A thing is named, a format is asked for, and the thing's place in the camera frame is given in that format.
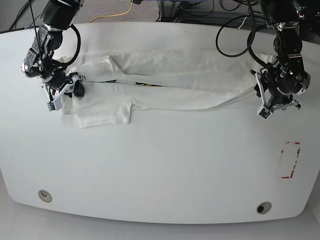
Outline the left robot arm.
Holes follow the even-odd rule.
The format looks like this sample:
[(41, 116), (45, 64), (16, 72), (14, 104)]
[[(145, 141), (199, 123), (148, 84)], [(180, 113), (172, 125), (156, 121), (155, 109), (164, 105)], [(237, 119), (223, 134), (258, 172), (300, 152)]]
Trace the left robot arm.
[[(262, 105), (257, 114), (267, 120), (275, 111), (288, 107), (300, 109), (301, 105), (294, 96), (303, 94), (310, 86), (311, 76), (306, 72), (301, 54), (303, 42), (299, 24), (317, 15), (320, 3), (317, 0), (261, 0), (259, 2), (265, 25), (257, 25), (251, 1), (247, 17), (251, 18), (252, 29), (247, 38), (247, 47), (234, 57), (245, 53), (261, 66), (260, 71), (251, 70), (256, 78), (255, 91)], [(275, 29), (273, 49), (275, 62), (264, 62), (252, 50), (256, 32), (267, 27)]]

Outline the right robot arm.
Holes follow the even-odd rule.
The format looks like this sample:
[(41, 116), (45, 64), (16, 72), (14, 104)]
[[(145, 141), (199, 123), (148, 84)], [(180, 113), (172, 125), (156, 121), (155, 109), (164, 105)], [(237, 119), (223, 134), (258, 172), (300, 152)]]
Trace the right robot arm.
[[(21, 67), (28, 78), (41, 79), (51, 101), (53, 94), (61, 92), (68, 84), (70, 87), (65, 91), (65, 95), (85, 95), (85, 89), (80, 82), (82, 77), (75, 73), (66, 74), (67, 67), (74, 63), (81, 49), (81, 36), (72, 22), (83, 3), (83, 0), (50, 0), (46, 4), (40, 16), (42, 25), (34, 30), (34, 41)], [(76, 34), (76, 51), (71, 60), (60, 62), (53, 58), (54, 51), (61, 46), (63, 31), (68, 29), (72, 29)]]

